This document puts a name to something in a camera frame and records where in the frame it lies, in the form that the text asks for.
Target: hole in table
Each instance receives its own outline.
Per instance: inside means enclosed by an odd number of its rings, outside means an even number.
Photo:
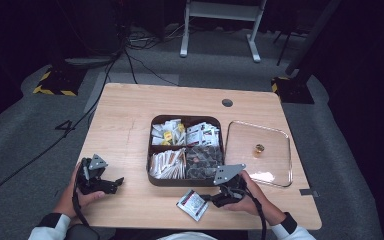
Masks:
[[[221,103],[222,103],[223,106],[225,106],[225,107],[231,107],[231,106],[233,105],[233,102],[232,102],[232,100],[230,100],[230,99],[223,99],[223,100],[221,101]]]

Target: black cable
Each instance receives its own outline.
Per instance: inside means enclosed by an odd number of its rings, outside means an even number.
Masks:
[[[150,71],[151,73],[153,73],[155,76],[157,76],[159,79],[163,80],[164,82],[173,84],[174,86],[179,86],[179,85],[177,85],[177,84],[175,84],[175,83],[172,83],[172,82],[170,82],[170,81],[165,80],[164,78],[162,78],[161,76],[159,76],[158,74],[156,74],[154,71],[152,71],[152,69],[148,68],[148,67],[147,67],[141,60],[136,59],[136,58],[134,58],[134,57],[128,55],[127,53],[126,53],[126,55],[128,56],[129,60],[130,60],[130,58],[132,58],[133,60],[140,62],[144,68],[146,68],[148,71]]]
[[[76,29],[73,26],[73,23],[71,22],[70,18],[68,17],[67,13],[65,12],[64,8],[61,6],[59,0],[55,0],[55,1],[57,2],[57,5],[60,8],[61,12],[63,13],[64,17],[66,18],[68,24],[70,25],[70,28],[73,31],[74,35],[77,37],[77,39],[79,39],[79,41],[83,44],[83,46],[86,49],[88,49],[89,51],[91,51],[97,55],[101,55],[101,56],[114,56],[114,55],[117,55],[121,51],[122,48],[120,47],[120,49],[118,49],[117,51],[115,51],[113,53],[101,53],[101,52],[98,52],[95,49],[89,47],[88,44],[86,44],[86,42],[77,33]]]
[[[80,210],[81,206],[79,202],[79,196],[77,194],[77,180],[79,179],[79,173],[83,170],[85,161],[86,161],[85,159],[82,159],[82,161],[80,162],[80,166],[77,169],[76,178],[74,179],[73,197],[71,198],[71,201],[73,203],[73,208],[74,208],[74,211],[76,212],[77,217],[80,219],[83,225],[90,228],[89,223],[87,222],[85,216]]]
[[[156,39],[156,36],[147,36],[147,34],[142,31],[133,31],[128,37],[126,47],[135,50],[150,49],[156,45],[150,46]],[[133,41],[145,41],[145,44],[141,46],[134,45],[132,43]]]
[[[92,119],[92,116],[94,115],[96,109],[93,110],[90,114],[89,114],[89,118],[87,119],[87,129],[90,128],[90,124],[91,124],[91,119]]]
[[[106,76],[105,76],[105,80],[104,80],[104,86],[105,86],[105,82],[108,78],[108,75],[109,75],[109,72],[111,71],[111,68],[112,66],[114,65],[115,61],[120,57],[121,54],[118,54],[118,56],[114,59],[114,61],[111,63],[110,67],[108,68],[108,71],[106,72]],[[37,155],[36,157],[34,157],[32,160],[30,160],[29,162],[27,162],[26,164],[24,164],[22,167],[20,167],[17,171],[13,172],[11,175],[9,175],[8,177],[6,177],[3,181],[0,182],[0,187],[5,184],[6,182],[8,182],[11,178],[13,178],[15,175],[17,175],[19,172],[21,172],[23,169],[25,169],[26,167],[28,167],[30,164],[32,164],[33,162],[35,162],[37,159],[39,159],[40,157],[42,157],[43,155],[45,155],[49,150],[51,150],[53,147],[55,147],[63,138],[67,137],[67,135],[76,128],[76,126],[92,111],[92,109],[95,108],[96,104],[98,103],[98,100],[101,98],[101,95],[102,95],[102,91],[104,90],[104,86],[101,88],[101,91],[99,93],[99,96],[98,98],[96,99],[95,103],[89,108],[89,110],[69,129],[67,129],[67,131],[61,136],[59,137],[53,144],[51,144],[51,146],[49,146],[47,149],[45,149],[43,152],[41,152],[39,155]]]
[[[130,60],[130,56],[129,56],[129,53],[127,52],[127,49],[124,49],[124,53],[126,53],[127,59],[129,59],[129,65],[130,65],[130,70],[132,71],[133,81],[135,81],[135,83],[138,84],[138,82],[136,81],[135,71],[133,70],[132,60]]]
[[[255,204],[255,207],[257,208],[258,215],[260,216],[261,225],[262,225],[261,239],[265,240],[266,239],[266,234],[267,234],[267,223],[266,223],[266,217],[264,216],[263,208],[261,206],[261,203],[258,201],[258,199],[256,199],[254,196],[252,196],[252,194],[251,194],[251,192],[249,191],[248,188],[247,188],[247,192],[246,193],[252,199],[252,201]]]
[[[156,39],[159,39],[159,38],[157,38],[155,36],[146,36],[146,34],[143,33],[143,32],[135,31],[135,32],[133,32],[134,34],[138,34],[139,35],[139,33],[141,33],[143,36],[136,37],[136,38],[133,38],[133,39],[132,39],[133,36],[130,36],[129,37],[129,44],[127,45],[127,47],[130,48],[130,49],[134,49],[134,50],[144,50],[144,49],[151,49],[151,48],[155,47],[157,44],[160,44],[160,43],[170,42],[173,39],[176,39],[176,38],[179,38],[179,37],[183,36],[183,34],[180,34],[180,35],[176,35],[176,36],[172,37],[172,35],[174,33],[176,33],[177,31],[181,30],[182,27],[184,27],[184,25],[185,24],[182,24],[179,27],[177,27],[176,29],[174,29],[173,31],[170,31],[170,34],[165,36],[163,40],[159,40],[159,41],[155,41]],[[143,46],[134,45],[134,44],[131,43],[131,41],[138,41],[138,40],[145,40],[145,39],[146,39],[146,42],[145,42],[145,44]]]
[[[66,63],[76,69],[92,69],[92,68],[98,68],[98,67],[109,65],[112,61],[114,61],[114,58],[115,57],[111,57],[108,60],[99,61],[99,62],[73,63],[73,62],[66,61]]]

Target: wooden table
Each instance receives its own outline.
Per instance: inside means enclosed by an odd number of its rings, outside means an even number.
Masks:
[[[223,99],[233,106],[222,105]],[[98,154],[109,166],[102,175],[125,181],[115,195],[84,210],[92,226],[181,229],[261,229],[259,217],[218,209],[212,203],[199,222],[176,203],[187,187],[157,187],[147,177],[146,161],[151,121],[158,115],[212,116],[221,123],[223,142],[233,120],[276,128],[291,138],[293,183],[282,189],[260,185],[269,200],[288,211],[298,224],[319,229],[321,220],[308,189],[295,143],[277,95],[269,92],[163,87],[109,83],[105,86],[79,160]],[[215,194],[218,187],[193,188],[199,194]]]

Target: dark brown tray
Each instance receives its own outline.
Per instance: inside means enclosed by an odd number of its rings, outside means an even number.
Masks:
[[[151,159],[154,153],[160,153],[167,150],[178,150],[180,148],[187,148],[186,146],[163,146],[163,145],[152,145],[152,125],[153,124],[162,124],[165,121],[172,119],[181,119],[185,129],[190,126],[196,125],[201,122],[207,122],[211,125],[220,129],[219,132],[219,146],[222,153],[222,163],[224,164],[224,148],[223,148],[223,137],[221,133],[220,122],[209,116],[185,116],[185,115],[159,115],[156,116],[151,122],[151,128],[149,131],[149,142],[148,142],[148,157],[146,162],[146,172],[148,174],[149,181],[155,186],[164,186],[164,187],[212,187],[214,186],[212,178],[207,179],[157,179],[149,174],[149,168],[151,166]]]

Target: clear glass tray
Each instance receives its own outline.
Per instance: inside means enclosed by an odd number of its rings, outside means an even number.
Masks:
[[[226,140],[225,164],[245,163],[251,178],[263,184],[292,184],[289,136],[277,129],[233,121]]]

